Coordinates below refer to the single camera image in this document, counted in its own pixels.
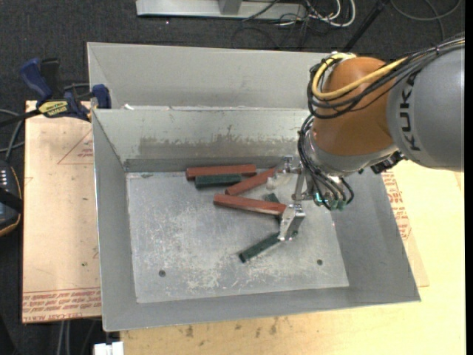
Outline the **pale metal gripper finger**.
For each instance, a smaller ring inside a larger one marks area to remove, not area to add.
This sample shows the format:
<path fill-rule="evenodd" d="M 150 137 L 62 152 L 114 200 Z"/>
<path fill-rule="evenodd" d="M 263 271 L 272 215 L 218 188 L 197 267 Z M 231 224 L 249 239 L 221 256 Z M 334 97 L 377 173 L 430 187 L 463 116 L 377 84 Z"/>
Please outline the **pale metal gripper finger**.
<path fill-rule="evenodd" d="M 289 183 L 300 173 L 300 164 L 292 155 L 284 156 L 271 170 L 265 182 L 269 191 Z"/>
<path fill-rule="evenodd" d="M 280 218 L 278 240 L 291 241 L 298 234 L 305 218 L 306 214 L 300 203 L 287 205 Z"/>

